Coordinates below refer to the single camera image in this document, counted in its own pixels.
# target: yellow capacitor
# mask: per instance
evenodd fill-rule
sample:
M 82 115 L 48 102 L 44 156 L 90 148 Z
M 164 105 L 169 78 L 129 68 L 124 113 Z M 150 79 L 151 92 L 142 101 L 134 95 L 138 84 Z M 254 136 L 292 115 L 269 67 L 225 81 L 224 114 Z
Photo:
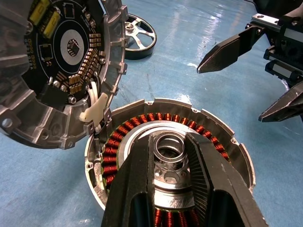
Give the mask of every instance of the yellow capacitor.
M 60 15 L 57 11 L 55 11 L 53 13 L 51 19 L 47 23 L 46 28 L 43 31 L 44 37 L 46 37 L 48 39 L 52 38 L 53 32 L 55 31 L 59 21 L 60 21 Z
M 40 0 L 33 13 L 30 15 L 29 20 L 37 26 L 49 5 L 49 0 Z

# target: shiny floor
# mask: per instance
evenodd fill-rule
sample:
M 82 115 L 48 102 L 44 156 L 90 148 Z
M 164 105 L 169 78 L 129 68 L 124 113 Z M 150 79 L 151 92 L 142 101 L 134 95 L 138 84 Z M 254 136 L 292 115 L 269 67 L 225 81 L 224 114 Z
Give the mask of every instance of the shiny floor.
M 254 197 L 268 224 L 301 227 L 303 220 L 303 124 L 299 117 L 260 123 L 258 115 L 285 92 L 264 71 L 261 38 L 229 68 L 197 75 L 196 65 L 218 42 L 242 31 L 256 13 L 243 0 L 125 0 L 129 13 L 156 30 L 154 54 L 127 61 L 128 72 L 112 109 L 155 97 L 204 108 L 226 122 L 254 163 Z M 100 226 L 84 175 L 86 139 L 72 150 L 41 150 L 0 135 L 0 226 Z

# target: metal wheel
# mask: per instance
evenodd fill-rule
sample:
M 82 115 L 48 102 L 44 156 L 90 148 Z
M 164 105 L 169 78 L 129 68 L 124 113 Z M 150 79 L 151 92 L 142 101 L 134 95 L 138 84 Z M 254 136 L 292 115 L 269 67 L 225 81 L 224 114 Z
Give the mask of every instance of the metal wheel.
M 128 20 L 125 22 L 125 33 L 129 38 L 129 42 L 125 51 L 125 58 L 130 60 L 138 60 L 152 54 L 157 42 L 157 35 L 153 27 L 142 18 L 129 14 Z M 138 35 L 145 35 L 151 38 L 151 43 L 146 44 L 140 40 Z

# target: copper coil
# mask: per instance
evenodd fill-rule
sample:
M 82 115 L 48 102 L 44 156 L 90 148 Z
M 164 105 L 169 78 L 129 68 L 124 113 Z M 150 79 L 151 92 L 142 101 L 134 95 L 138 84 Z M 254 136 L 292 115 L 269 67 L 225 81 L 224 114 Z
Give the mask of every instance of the copper coil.
M 166 212 L 166 226 L 167 227 L 174 226 L 174 216 L 173 216 L 172 212 L 170 212 L 170 211 Z
M 120 144 L 120 142 L 117 140 L 109 139 L 107 141 L 107 145 L 109 145 L 110 147 L 118 148 L 119 144 Z
M 203 131 L 204 131 L 204 127 L 202 125 L 197 125 L 196 132 L 198 132 L 199 134 L 202 134 Z
M 116 162 L 117 162 L 116 157 L 104 156 L 102 159 L 103 164 L 116 163 Z
M 182 117 L 180 123 L 181 123 L 181 124 L 184 124 L 184 125 L 187 125 L 187 123 L 188 123 L 188 118 Z
M 142 123 L 147 123 L 147 122 L 148 122 L 148 120 L 147 120 L 147 118 L 145 117 L 144 114 L 140 115 L 139 119 L 140 119 L 140 121 L 141 121 Z
M 219 151 L 220 153 L 224 151 L 224 147 L 222 146 L 222 144 L 217 144 L 215 145 L 216 150 Z
M 215 136 L 212 137 L 212 138 L 210 139 L 210 141 L 213 142 L 214 145 L 216 145 L 216 144 L 219 142 L 219 140 L 218 140 Z
M 149 113 L 147 114 L 147 119 L 150 121 L 150 122 L 153 122 L 155 120 L 155 116 L 153 115 L 153 113 Z
M 101 172 L 103 174 L 114 174 L 117 172 L 117 165 L 110 165 L 101 167 Z
M 191 129 L 195 129 L 196 125 L 197 123 L 195 121 L 190 121 L 187 126 Z
M 184 212 L 179 212 L 179 224 L 181 227 L 188 227 Z
M 195 225 L 196 227 L 199 226 L 199 218 L 198 218 L 198 215 L 197 215 L 196 210 L 195 210 L 195 209 L 190 210 L 190 211 L 189 211 L 189 214 L 190 214 L 190 216 L 191 216 L 191 219 L 192 219 L 194 225 Z
M 179 122 L 180 116 L 179 115 L 173 115 L 171 121 L 172 122 Z
M 130 123 L 129 121 L 124 122 L 124 126 L 128 129 L 128 130 L 132 130 L 134 128 L 134 125 L 132 123 Z
M 138 126 L 141 124 L 140 120 L 137 117 L 133 117 L 131 119 L 131 123 L 133 123 L 133 125 Z
M 117 140 L 117 141 L 122 141 L 123 137 L 124 136 L 122 134 L 115 131 L 115 132 L 112 133 L 110 138 L 112 138 L 114 140 Z
M 161 113 L 156 113 L 156 119 L 157 119 L 158 121 L 163 120 L 162 114 L 161 114 Z
M 166 120 L 166 121 L 170 121 L 171 120 L 171 114 L 165 113 L 164 116 L 163 116 L 163 119 Z
M 105 147 L 103 151 L 103 155 L 116 155 L 118 152 L 118 149 L 112 148 L 112 147 Z
M 161 227 L 162 222 L 162 212 L 159 209 L 155 211 L 155 227 Z
M 225 158 L 226 160 L 229 160 L 229 156 L 228 156 L 227 152 L 222 152 L 221 155 L 222 155 L 223 158 Z
M 205 136 L 206 138 L 210 139 L 210 138 L 212 137 L 212 134 L 211 134 L 210 131 L 206 130 L 206 131 L 202 134 L 202 136 Z
M 111 185 L 111 183 L 112 183 L 114 177 L 115 177 L 115 175 L 106 176 L 106 177 L 104 178 L 104 179 L 105 179 L 105 183 L 106 183 L 105 186 Z
M 117 131 L 118 131 L 119 133 L 121 133 L 122 135 L 124 135 L 124 136 L 128 133 L 128 130 L 127 130 L 125 127 L 123 127 L 123 126 L 119 126 L 119 127 L 117 128 Z

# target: circuit board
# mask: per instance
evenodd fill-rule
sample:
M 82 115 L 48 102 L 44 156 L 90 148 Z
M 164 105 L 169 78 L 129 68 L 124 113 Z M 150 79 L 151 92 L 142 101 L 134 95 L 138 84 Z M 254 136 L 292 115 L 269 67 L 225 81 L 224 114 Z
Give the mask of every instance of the circuit board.
M 75 104 L 102 67 L 101 23 L 81 0 L 35 0 L 27 23 L 30 67 L 23 79 L 46 105 Z

